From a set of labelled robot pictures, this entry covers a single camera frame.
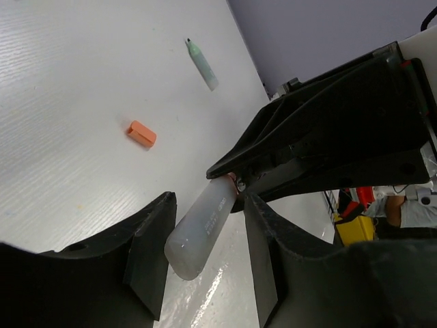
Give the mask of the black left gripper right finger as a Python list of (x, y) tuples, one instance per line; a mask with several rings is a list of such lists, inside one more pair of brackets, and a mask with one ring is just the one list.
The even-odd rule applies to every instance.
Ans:
[(436, 241), (340, 247), (244, 203), (261, 327), (435, 327)]

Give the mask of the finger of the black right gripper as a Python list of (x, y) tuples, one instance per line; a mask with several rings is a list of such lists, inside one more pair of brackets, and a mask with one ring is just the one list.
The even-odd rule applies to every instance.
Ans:
[(361, 57), (261, 108), (206, 176), (241, 174), (284, 150), (327, 167), (419, 150), (430, 140), (428, 95), (420, 59)]
[(352, 157), (342, 151), (334, 156), (297, 156), (291, 146), (269, 152), (246, 166), (246, 189), (238, 196), (243, 205), (248, 194), (271, 202), (290, 195), (334, 189), (385, 185), (415, 185), (431, 179), (431, 148), (402, 150)]

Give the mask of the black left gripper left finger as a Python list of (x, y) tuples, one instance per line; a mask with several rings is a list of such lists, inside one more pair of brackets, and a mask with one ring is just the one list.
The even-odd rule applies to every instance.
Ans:
[(167, 280), (175, 193), (65, 249), (1, 244), (2, 327), (152, 327)]

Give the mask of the orange tip clear highlighter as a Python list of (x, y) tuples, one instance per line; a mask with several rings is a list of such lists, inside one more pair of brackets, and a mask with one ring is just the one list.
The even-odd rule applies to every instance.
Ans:
[(178, 277), (191, 281), (203, 271), (237, 195), (234, 174), (212, 179), (176, 225), (164, 252)]

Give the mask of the orange highlighter cap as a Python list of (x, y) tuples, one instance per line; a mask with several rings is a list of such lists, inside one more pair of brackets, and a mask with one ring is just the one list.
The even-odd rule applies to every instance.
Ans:
[(155, 144), (157, 138), (155, 132), (136, 120), (130, 123), (126, 134), (129, 138), (146, 148), (151, 148)]

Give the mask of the green highlighter pen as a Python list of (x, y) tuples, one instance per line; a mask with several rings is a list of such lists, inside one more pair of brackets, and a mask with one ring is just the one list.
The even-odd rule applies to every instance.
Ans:
[(193, 43), (190, 38), (185, 40), (185, 45), (187, 47), (188, 54), (192, 59), (194, 65), (198, 69), (202, 79), (210, 89), (210, 91), (214, 91), (219, 85), (219, 81), (215, 74), (213, 73), (208, 61), (204, 57), (200, 48)]

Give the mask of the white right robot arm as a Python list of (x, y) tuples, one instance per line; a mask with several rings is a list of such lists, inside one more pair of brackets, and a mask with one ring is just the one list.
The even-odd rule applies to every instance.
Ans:
[(259, 110), (207, 170), (265, 202), (333, 189), (414, 185), (436, 174), (436, 29), (392, 42)]

